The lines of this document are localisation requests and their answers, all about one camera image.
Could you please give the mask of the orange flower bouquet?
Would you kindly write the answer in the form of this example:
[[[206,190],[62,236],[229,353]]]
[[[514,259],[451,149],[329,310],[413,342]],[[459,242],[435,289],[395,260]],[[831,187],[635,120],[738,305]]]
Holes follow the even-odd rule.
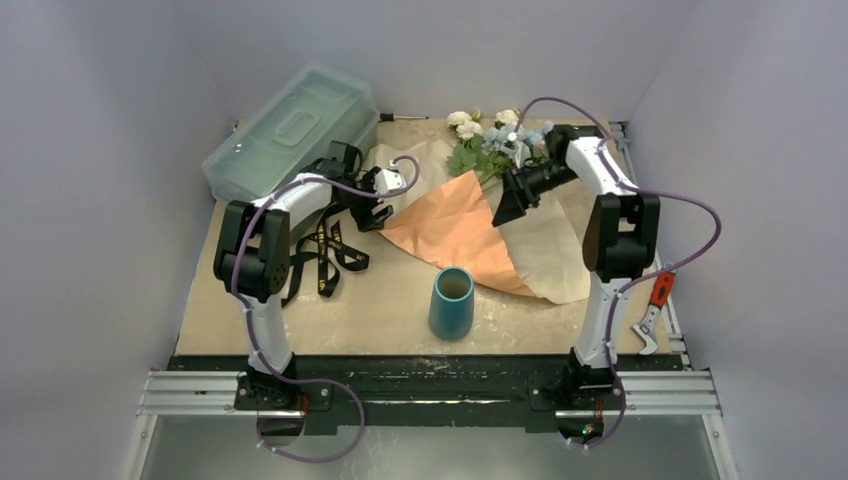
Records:
[[[497,112],[494,124],[484,129],[479,111],[469,113],[454,111],[447,117],[447,126],[455,134],[457,144],[447,159],[448,172],[458,177],[473,171],[480,185],[486,190],[506,171],[516,168],[503,153],[498,151],[501,142],[510,132],[518,134],[532,151],[532,156],[524,166],[535,166],[547,162],[550,155],[547,150],[546,136],[554,129],[552,121],[545,121],[534,128],[519,124],[518,109],[506,109]]]

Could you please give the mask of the orange beige wrapping paper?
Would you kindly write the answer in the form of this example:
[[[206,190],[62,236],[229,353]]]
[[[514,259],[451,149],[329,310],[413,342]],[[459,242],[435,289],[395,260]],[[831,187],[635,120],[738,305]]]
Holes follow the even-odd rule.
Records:
[[[526,216],[499,227],[492,224],[500,188],[484,191],[470,173],[452,177],[444,140],[421,142],[406,152],[380,144],[366,155],[369,167],[398,160],[411,176],[405,156],[415,158],[419,178],[388,205],[393,215],[381,235],[418,260],[444,269],[461,267],[490,289],[554,304],[582,301],[590,280],[578,236],[555,195],[543,195]]]

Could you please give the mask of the black gold lettered ribbon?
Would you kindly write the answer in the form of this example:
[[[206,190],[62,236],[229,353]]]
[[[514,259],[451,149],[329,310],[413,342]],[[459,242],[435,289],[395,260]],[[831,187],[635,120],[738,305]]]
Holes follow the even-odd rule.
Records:
[[[340,284],[341,271],[361,272],[368,269],[370,256],[343,241],[341,224],[328,224],[335,215],[347,210],[339,204],[330,206],[320,217],[314,233],[301,238],[290,258],[288,290],[281,296],[281,306],[286,307],[300,290],[305,265],[317,262],[317,293],[331,298]]]

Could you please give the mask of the translucent plastic storage box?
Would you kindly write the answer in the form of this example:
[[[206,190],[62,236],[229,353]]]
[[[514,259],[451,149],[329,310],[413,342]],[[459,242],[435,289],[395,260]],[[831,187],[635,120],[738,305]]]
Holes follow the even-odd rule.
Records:
[[[324,157],[333,141],[366,155],[376,145],[378,121],[368,83],[309,64],[241,122],[202,171],[216,200],[255,200]]]

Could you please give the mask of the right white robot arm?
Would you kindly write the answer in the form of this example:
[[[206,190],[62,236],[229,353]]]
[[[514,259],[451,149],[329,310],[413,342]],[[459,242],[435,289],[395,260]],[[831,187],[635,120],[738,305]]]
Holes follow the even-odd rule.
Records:
[[[502,175],[493,226],[525,216],[543,194],[574,180],[594,199],[582,242],[590,291],[580,335],[560,377],[531,389],[547,401],[576,407],[619,388],[615,367],[624,313],[635,280],[653,264],[656,252],[660,200],[636,192],[609,159],[608,140],[601,127],[557,124],[544,137],[545,162],[533,160],[516,133],[507,134],[499,147],[513,164]]]

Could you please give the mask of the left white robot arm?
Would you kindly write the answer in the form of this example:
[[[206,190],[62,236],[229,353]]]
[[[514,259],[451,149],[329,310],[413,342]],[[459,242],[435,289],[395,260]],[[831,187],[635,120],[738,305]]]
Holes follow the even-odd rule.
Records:
[[[240,304],[251,352],[242,389],[275,409],[297,399],[297,378],[282,309],[284,287],[296,291],[298,274],[311,253],[290,253],[293,228],[314,215],[349,211],[362,232],[379,230],[392,215],[383,200],[405,194],[418,180],[406,178],[392,161],[386,168],[360,170],[363,154],[352,144],[333,141],[326,156],[302,169],[266,197],[227,204],[213,262],[213,273]]]

